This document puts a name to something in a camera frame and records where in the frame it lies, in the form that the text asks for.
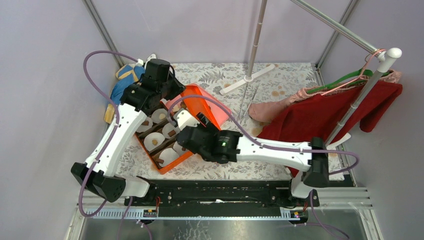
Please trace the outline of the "orange box lid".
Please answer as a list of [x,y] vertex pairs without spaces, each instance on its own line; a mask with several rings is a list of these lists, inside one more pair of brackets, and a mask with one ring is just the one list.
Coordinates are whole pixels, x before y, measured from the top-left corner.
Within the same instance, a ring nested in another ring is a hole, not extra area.
[[[197,84],[188,84],[185,86],[184,92],[180,95],[185,97],[188,95],[204,96],[209,99],[215,100],[215,98],[210,95],[206,90],[200,87]],[[211,103],[210,101],[198,98],[191,97],[183,100],[183,103],[187,106],[188,111],[196,117],[198,113],[205,115],[219,130],[221,129],[221,122],[219,114],[222,112],[219,108]]]

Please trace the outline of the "pink tray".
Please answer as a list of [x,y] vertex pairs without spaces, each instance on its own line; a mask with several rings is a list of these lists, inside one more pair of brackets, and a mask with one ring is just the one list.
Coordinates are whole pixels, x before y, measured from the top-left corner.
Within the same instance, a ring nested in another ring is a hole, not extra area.
[[[220,127],[225,123],[230,117],[225,113],[224,110],[232,113],[231,110],[225,106],[222,102],[217,100],[215,97],[211,95],[206,96],[207,99],[199,98],[199,97],[191,97],[188,99],[184,99],[183,102],[186,105],[186,109],[195,117],[198,113],[202,113],[205,115],[214,125]],[[223,109],[213,102],[209,100],[213,100],[218,103]]]

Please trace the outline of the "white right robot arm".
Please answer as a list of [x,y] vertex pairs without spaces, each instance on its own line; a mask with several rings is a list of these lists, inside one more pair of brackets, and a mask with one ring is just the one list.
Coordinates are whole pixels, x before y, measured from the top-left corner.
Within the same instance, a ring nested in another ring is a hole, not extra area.
[[286,193],[293,206],[301,205],[312,189],[330,185],[328,157],[319,138],[295,143],[255,138],[244,130],[220,130],[201,113],[192,116],[186,110],[176,113],[174,120],[180,130],[177,143],[206,162],[255,161],[297,169]]

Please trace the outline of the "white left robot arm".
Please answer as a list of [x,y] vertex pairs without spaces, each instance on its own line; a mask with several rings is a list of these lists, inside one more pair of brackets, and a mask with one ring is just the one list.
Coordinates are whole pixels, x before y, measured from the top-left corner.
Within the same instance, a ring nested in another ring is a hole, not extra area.
[[185,90],[168,61],[152,59],[138,82],[126,87],[115,116],[92,154],[85,162],[76,162],[71,173],[85,190],[110,203],[121,197],[136,197],[144,206],[152,204],[155,192],[141,177],[123,177],[116,173],[119,161],[131,137],[148,116],[162,104]]

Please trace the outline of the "orange chocolate box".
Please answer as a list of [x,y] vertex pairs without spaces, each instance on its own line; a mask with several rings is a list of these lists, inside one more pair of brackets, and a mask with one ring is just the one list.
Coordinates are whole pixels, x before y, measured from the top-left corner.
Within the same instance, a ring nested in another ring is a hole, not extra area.
[[135,136],[152,162],[164,175],[193,154],[177,143],[179,130],[167,120],[168,108],[160,103],[135,131]]

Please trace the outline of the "dark brown chocolate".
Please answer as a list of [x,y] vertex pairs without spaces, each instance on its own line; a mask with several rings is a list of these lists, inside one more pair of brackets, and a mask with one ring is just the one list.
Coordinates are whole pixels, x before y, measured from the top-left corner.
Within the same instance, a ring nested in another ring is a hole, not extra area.
[[171,130],[167,135],[169,138],[171,138],[172,136],[176,135],[176,131],[175,130]]

